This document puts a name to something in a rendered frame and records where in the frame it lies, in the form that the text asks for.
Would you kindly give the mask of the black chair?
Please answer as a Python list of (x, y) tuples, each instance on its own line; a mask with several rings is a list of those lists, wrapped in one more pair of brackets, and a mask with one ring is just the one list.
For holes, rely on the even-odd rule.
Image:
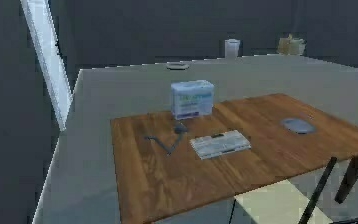
[[(327, 180), (334, 168), (334, 165), (337, 163), (338, 158), (337, 157), (331, 157), (329, 162), (327, 163), (324, 172), (322, 176), (319, 179), (318, 184), (316, 185), (313, 194), (311, 196), (311, 199), (309, 200), (307, 206), (305, 207), (301, 218), (298, 221), (298, 224), (307, 224), (308, 221), (311, 219), (313, 211), (315, 210), (315, 207), (317, 206), (317, 202), (319, 197), (321, 196), (321, 193), (323, 192), (324, 187), (327, 184)], [(358, 217), (351, 218), (347, 220), (342, 221), (331, 221), (328, 224), (358, 224)]]

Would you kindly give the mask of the grey bent rod with knob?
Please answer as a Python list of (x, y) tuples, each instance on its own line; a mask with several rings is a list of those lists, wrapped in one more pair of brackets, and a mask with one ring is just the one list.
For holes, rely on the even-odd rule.
[(188, 128), (182, 123), (176, 123), (173, 127), (173, 130), (177, 137), (171, 146), (166, 146), (157, 136), (145, 136), (145, 139), (155, 141), (166, 152), (167, 155), (170, 155), (181, 141), (183, 135), (188, 132)]

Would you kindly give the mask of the bright window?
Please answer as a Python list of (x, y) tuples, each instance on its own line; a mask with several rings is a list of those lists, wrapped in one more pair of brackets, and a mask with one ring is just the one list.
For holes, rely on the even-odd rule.
[(48, 0), (20, 0), (59, 129), (66, 129), (72, 93)]

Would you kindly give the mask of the white bin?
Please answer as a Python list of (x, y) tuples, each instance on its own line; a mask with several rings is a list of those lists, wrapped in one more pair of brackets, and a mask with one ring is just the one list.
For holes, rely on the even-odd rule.
[(239, 54), (240, 41), (238, 39), (227, 39), (224, 51), (226, 58), (237, 58)]

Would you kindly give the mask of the grey round plate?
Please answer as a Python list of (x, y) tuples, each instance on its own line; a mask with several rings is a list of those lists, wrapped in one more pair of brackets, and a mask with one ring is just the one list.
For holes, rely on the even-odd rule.
[(288, 130), (297, 134), (308, 134), (315, 131), (315, 126), (301, 118), (285, 118), (281, 124)]

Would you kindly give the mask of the brown wooden table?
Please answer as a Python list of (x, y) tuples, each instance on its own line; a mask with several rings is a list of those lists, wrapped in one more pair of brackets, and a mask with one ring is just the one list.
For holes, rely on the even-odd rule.
[[(281, 120), (301, 118), (315, 131), (297, 134)], [(358, 157), (358, 126), (283, 93), (217, 103), (209, 116), (185, 120), (176, 139), (168, 111), (114, 118), (111, 134), (121, 224), (154, 222), (325, 166)], [(196, 137), (238, 130), (251, 148), (202, 160)]]

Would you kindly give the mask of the beige lumpy object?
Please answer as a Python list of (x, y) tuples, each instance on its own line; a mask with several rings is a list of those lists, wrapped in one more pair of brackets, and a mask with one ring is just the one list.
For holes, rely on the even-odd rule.
[(288, 37), (281, 37), (278, 42), (277, 52), (283, 55), (298, 55), (304, 54), (306, 41), (301, 38), (294, 38), (292, 35)]

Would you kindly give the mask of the grey flat dish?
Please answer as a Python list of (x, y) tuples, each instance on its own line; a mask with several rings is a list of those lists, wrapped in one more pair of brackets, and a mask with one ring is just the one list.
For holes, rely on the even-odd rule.
[(189, 68), (189, 64), (183, 62), (168, 62), (166, 68), (169, 70), (186, 70)]

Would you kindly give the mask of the pale blue printed box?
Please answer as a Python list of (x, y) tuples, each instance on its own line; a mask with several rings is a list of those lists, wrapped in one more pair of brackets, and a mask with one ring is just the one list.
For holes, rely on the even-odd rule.
[(214, 85), (207, 80), (171, 84), (171, 113), (176, 120), (210, 115)]

